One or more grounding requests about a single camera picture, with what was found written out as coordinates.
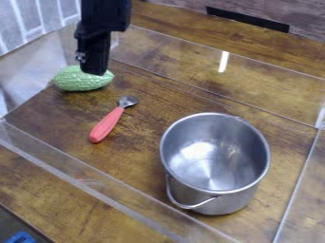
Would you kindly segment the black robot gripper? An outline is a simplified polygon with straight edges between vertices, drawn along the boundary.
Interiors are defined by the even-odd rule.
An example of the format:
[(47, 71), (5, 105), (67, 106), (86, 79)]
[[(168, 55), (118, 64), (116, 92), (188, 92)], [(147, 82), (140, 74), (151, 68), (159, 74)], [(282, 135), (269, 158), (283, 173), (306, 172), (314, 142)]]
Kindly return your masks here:
[(132, 0), (82, 0), (75, 59), (84, 73), (103, 76), (108, 69), (111, 32), (131, 24)]

